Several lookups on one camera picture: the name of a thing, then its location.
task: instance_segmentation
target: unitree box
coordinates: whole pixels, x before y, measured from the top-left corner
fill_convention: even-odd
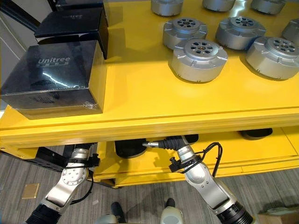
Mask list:
[[[58,11],[82,9],[82,8],[103,8],[108,24],[109,5],[105,0],[57,0]]]
[[[1,88],[29,119],[103,112],[107,68],[97,41],[31,46]]]
[[[103,8],[51,12],[34,36],[38,44],[97,40],[107,59],[108,28]]]

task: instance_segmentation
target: black shoe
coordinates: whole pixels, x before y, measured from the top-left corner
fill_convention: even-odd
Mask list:
[[[173,198],[168,198],[166,204],[165,204],[165,207],[173,207],[175,208],[176,207],[176,202],[174,201]]]
[[[118,202],[111,204],[111,211],[112,214],[116,216],[118,223],[127,223],[121,205]]]

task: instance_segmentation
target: lower shelf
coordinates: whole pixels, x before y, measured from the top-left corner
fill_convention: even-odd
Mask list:
[[[255,174],[262,172],[278,171],[284,169],[292,169],[299,167],[299,160],[284,161],[270,163],[267,166],[254,165],[248,166],[242,169],[242,172],[231,172],[234,169],[223,170],[223,174],[218,172],[217,177],[234,176],[234,175],[245,175],[245,174]],[[130,176],[130,177],[119,177],[115,179],[115,187],[132,186],[139,184],[150,184],[150,183],[162,183],[162,182],[173,182],[173,181],[184,181],[185,176],[180,173],[168,173],[168,174],[153,174],[153,175],[143,175],[143,176]]]
[[[271,136],[260,140],[245,140],[238,132],[201,134],[192,147],[195,152],[202,151],[214,141],[223,146],[218,177],[299,167],[299,127],[274,128]],[[99,143],[98,154],[101,163],[94,171],[95,181],[114,178],[115,186],[120,187],[184,180],[182,174],[170,173],[169,159],[177,158],[172,150],[147,148],[141,156],[123,159],[116,155],[114,142],[111,141]],[[211,171],[216,156],[217,149],[213,149],[204,160]]]

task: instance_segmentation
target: black metal frame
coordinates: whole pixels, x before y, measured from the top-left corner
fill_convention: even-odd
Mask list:
[[[48,0],[48,3],[49,3],[49,5],[50,5],[53,12],[57,11],[56,1],[55,0]]]
[[[35,32],[37,27],[41,24],[12,0],[1,0],[0,11],[26,26],[28,29],[31,29],[33,32]]]
[[[69,158],[71,158],[71,155],[75,148],[81,147],[87,147],[91,144],[78,144],[78,145],[65,145],[63,155],[60,155],[46,147],[39,147],[36,153],[36,157],[34,159],[29,160],[23,160],[19,157],[13,156],[11,154],[2,152],[2,154],[8,155],[10,157],[13,157],[15,159],[28,162],[32,165],[36,165],[39,167],[43,167],[46,169],[50,169],[52,171],[56,172],[62,172],[63,169],[66,167]],[[103,185],[105,187],[114,188],[115,186],[115,179],[106,179],[101,180],[100,182],[95,182],[97,184]]]

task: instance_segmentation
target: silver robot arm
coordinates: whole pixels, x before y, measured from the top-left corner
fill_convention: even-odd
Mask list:
[[[180,158],[180,164],[187,164],[184,169],[187,182],[193,186],[205,200],[212,212],[223,224],[253,224],[254,218],[244,209],[227,186],[214,178],[207,166],[196,162],[196,155],[190,144],[197,141],[194,135],[173,136],[162,141],[146,142],[144,146],[174,149]]]
[[[99,164],[99,161],[96,154],[94,154],[93,157],[89,157],[89,149],[76,148],[66,168],[62,171],[58,183],[49,191],[25,223],[58,223],[61,215],[64,214],[65,210],[72,203],[81,201],[74,201],[74,198],[78,187],[88,178],[89,170],[86,168],[88,162],[96,166]]]

